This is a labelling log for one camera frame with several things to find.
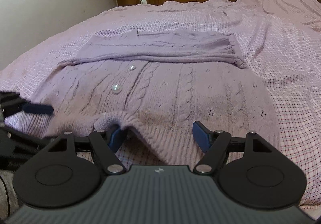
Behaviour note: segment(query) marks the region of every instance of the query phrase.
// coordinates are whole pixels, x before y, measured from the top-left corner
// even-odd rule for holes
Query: gray ribbed panel
[[[111,176],[90,199],[73,207],[42,211],[21,207],[8,224],[311,224],[297,207],[264,212],[225,197],[210,177],[187,166],[132,166]]]

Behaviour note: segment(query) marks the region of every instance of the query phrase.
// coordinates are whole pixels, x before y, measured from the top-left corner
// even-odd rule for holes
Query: pink blanket
[[[302,204],[320,203],[321,4],[316,0],[210,0],[114,8],[20,56],[1,72],[0,87],[32,99],[57,64],[75,58],[94,35],[178,28],[234,34],[246,64],[272,98],[281,151],[307,176]],[[23,129],[27,121],[17,115],[8,123]],[[157,161],[147,153],[133,144],[123,147],[118,156],[129,164]]]

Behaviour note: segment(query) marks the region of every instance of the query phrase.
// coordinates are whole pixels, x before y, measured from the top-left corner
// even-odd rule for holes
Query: silver screw
[[[123,168],[121,165],[119,165],[119,164],[112,164],[112,165],[108,166],[108,168],[107,168],[107,170],[108,170],[109,172],[112,172],[112,173],[119,173],[119,172],[121,172],[123,169],[124,169],[124,168]]]
[[[200,164],[196,166],[196,170],[200,173],[208,173],[212,170],[212,167],[207,164]]]

